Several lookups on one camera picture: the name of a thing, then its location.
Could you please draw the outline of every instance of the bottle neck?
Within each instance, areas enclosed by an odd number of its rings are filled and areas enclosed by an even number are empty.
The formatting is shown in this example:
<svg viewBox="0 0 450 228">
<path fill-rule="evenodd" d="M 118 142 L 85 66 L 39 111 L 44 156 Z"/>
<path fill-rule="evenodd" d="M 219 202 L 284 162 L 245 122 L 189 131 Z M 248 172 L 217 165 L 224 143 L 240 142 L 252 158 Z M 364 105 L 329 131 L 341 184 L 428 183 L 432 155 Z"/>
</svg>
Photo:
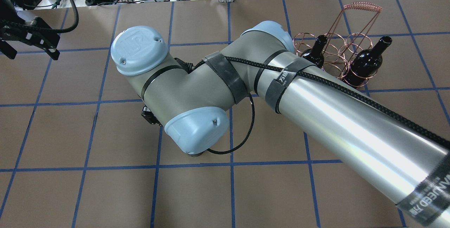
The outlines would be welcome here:
<svg viewBox="0 0 450 228">
<path fill-rule="evenodd" d="M 328 39 L 323 34 L 318 36 L 315 40 L 314 46 L 311 49 L 311 56 L 318 57 L 322 53 L 323 48 L 327 44 Z"/>
<path fill-rule="evenodd" d="M 379 58 L 381 54 L 391 45 L 392 39 L 390 37 L 381 37 L 381 39 L 370 50 L 369 55 L 372 58 Z"/>
</svg>

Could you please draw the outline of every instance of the dark glass bottle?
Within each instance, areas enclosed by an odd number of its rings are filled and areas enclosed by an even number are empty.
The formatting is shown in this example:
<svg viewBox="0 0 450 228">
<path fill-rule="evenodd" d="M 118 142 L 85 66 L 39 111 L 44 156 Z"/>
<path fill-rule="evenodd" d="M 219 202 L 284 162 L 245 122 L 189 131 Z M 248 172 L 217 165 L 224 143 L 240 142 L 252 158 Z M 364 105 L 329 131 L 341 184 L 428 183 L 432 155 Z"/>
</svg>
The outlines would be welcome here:
<svg viewBox="0 0 450 228">
<path fill-rule="evenodd" d="M 321 68 L 323 66 L 323 62 L 325 61 L 323 57 L 323 47 L 327 44 L 327 37 L 323 34 L 318 36 L 315 40 L 314 46 L 312 48 L 305 50 L 301 57 L 315 64 L 317 67 Z"/>
<path fill-rule="evenodd" d="M 392 43 L 391 37 L 381 37 L 372 49 L 361 51 L 350 63 L 351 71 L 347 71 L 344 82 L 353 87 L 359 87 L 366 77 L 371 76 L 383 63 L 381 54 Z"/>
</svg>

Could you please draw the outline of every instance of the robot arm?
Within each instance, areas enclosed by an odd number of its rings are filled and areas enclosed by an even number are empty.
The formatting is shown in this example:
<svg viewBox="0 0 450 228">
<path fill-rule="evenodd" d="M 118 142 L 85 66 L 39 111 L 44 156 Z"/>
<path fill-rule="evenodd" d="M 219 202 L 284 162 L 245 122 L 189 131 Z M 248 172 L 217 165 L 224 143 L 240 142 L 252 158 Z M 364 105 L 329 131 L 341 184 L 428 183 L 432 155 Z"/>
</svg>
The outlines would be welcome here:
<svg viewBox="0 0 450 228">
<path fill-rule="evenodd" d="M 449 151 L 344 92 L 298 77 L 305 72 L 351 89 L 292 52 L 291 37 L 272 21 L 244 32 L 189 74 L 153 28 L 132 27 L 111 47 L 118 71 L 182 151 L 197 154 L 211 147 L 228 128 L 225 111 L 254 91 L 416 221 L 449 227 Z"/>
</svg>

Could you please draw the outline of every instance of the blue joint cover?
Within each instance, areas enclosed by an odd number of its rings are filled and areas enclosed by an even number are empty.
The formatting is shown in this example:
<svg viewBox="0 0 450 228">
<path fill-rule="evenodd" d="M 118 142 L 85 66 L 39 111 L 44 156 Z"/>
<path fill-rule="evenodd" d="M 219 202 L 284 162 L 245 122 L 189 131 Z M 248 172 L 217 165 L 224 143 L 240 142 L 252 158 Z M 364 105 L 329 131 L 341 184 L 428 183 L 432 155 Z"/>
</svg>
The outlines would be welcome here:
<svg viewBox="0 0 450 228">
<path fill-rule="evenodd" d="M 289 50 L 291 53 L 294 53 L 294 44 L 292 43 L 292 38 L 288 32 L 283 30 L 283 27 L 276 23 L 275 21 L 266 20 L 253 28 L 250 28 L 243 32 L 241 36 L 249 31 L 261 31 L 268 34 L 271 34 L 273 37 L 280 40 L 280 42 L 284 45 L 286 50 Z"/>
<path fill-rule="evenodd" d="M 164 126 L 164 131 L 187 154 L 198 154 L 213 146 L 230 125 L 223 109 L 202 107 L 181 113 Z"/>
<path fill-rule="evenodd" d="M 148 26 L 134 26 L 120 33 L 111 45 L 117 71 L 126 76 L 143 74 L 159 65 L 169 52 L 161 34 Z"/>
</svg>

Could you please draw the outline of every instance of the black band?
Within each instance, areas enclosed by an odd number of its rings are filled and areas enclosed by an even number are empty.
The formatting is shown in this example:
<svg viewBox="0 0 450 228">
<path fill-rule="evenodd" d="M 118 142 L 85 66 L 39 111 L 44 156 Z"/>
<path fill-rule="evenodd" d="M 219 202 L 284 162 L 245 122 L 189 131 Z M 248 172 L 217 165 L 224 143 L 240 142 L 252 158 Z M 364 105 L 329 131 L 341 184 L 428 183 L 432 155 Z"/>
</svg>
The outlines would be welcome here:
<svg viewBox="0 0 450 228">
<path fill-rule="evenodd" d="M 284 53 L 284 52 L 289 52 L 289 50 L 278 50 L 277 52 L 275 52 L 272 55 L 270 55 L 270 57 L 268 57 L 264 61 L 264 64 L 268 65 L 270 63 L 270 61 L 272 61 L 272 59 L 274 59 L 277 55 L 280 55 L 281 53 Z M 261 74 L 262 74 L 263 71 L 264 71 L 264 68 L 259 68 L 258 73 L 256 74 L 256 77 L 255 77 L 255 82 L 253 84 L 253 89 L 254 89 L 256 94 L 258 94 L 258 82 L 259 82 L 259 78 L 261 77 Z"/>
<path fill-rule="evenodd" d="M 313 65 L 315 64 L 306 59 L 296 58 L 280 72 L 280 75 L 276 79 L 272 80 L 267 92 L 265 92 L 265 101 L 275 113 L 281 114 L 278 109 L 281 97 L 289 84 L 295 79 L 297 73 Z"/>
<path fill-rule="evenodd" d="M 159 77 L 159 75 L 165 73 L 166 71 L 172 70 L 172 69 L 182 69 L 183 70 L 183 68 L 179 65 L 169 65 L 169 66 L 166 66 L 164 68 L 157 70 L 153 75 L 151 75 L 147 79 L 145 84 L 143 84 L 143 87 L 141 90 L 141 99 L 143 100 L 143 95 L 145 94 L 145 91 L 147 90 L 148 86 L 153 82 L 153 80 L 155 80 L 157 77 Z"/>
<path fill-rule="evenodd" d="M 206 56 L 203 60 L 230 89 L 235 104 L 247 96 L 248 92 L 244 80 L 241 79 L 241 76 L 224 55 L 217 51 Z"/>
<path fill-rule="evenodd" d="M 414 191 L 397 204 L 423 226 L 434 222 L 450 205 L 450 154 Z"/>
</svg>

